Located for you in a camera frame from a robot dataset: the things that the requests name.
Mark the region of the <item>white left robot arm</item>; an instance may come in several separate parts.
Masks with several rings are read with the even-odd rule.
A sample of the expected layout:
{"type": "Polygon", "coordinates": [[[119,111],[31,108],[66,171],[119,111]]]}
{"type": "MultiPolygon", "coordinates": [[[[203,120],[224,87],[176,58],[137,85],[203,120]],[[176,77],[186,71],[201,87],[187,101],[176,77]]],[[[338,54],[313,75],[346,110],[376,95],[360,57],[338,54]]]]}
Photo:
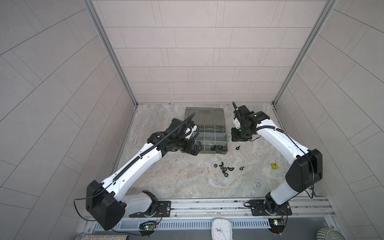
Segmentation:
{"type": "Polygon", "coordinates": [[[99,223],[105,231],[114,227],[128,214],[145,217],[163,216],[158,198],[150,191],[126,197],[125,194],[136,180],[168,152],[182,151],[196,156],[202,145],[196,140],[198,126],[193,122],[194,115],[185,120],[172,119],[163,132],[153,133],[140,151],[123,167],[102,182],[92,181],[87,186],[85,209],[92,221],[99,223]]]}

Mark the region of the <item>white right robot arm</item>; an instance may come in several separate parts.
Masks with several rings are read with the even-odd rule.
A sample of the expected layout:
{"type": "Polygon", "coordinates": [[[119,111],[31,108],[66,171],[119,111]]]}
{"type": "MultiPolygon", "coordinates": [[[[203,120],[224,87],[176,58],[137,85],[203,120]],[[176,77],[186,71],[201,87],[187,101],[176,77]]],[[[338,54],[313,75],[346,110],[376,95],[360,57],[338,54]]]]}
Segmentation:
{"type": "Polygon", "coordinates": [[[288,201],[298,194],[313,188],[323,178],[323,155],[317,149],[309,150],[293,140],[284,130],[262,111],[253,112],[246,106],[234,106],[234,128],[231,128],[233,142],[253,141],[260,135],[271,143],[288,161],[290,168],[283,182],[266,195],[265,201],[257,205],[269,215],[288,215],[288,201]]]}

